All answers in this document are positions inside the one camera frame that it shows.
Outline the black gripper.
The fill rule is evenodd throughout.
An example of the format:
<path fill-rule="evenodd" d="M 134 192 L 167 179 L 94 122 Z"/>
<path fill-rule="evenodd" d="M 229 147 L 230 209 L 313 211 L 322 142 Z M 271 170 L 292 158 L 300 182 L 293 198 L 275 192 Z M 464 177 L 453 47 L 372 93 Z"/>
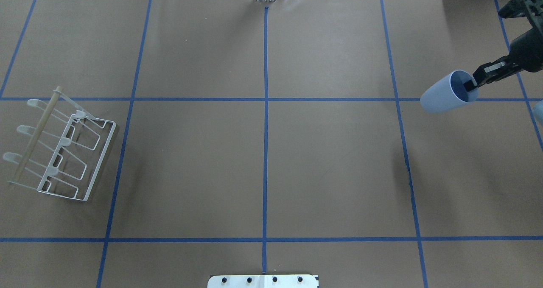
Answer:
<path fill-rule="evenodd" d="M 471 92 L 477 87 L 500 81 L 517 72 L 539 72 L 542 67 L 542 33 L 539 29 L 532 28 L 512 41 L 508 56 L 479 66 L 473 73 L 475 82 L 466 81 L 463 87 L 465 91 Z"/>

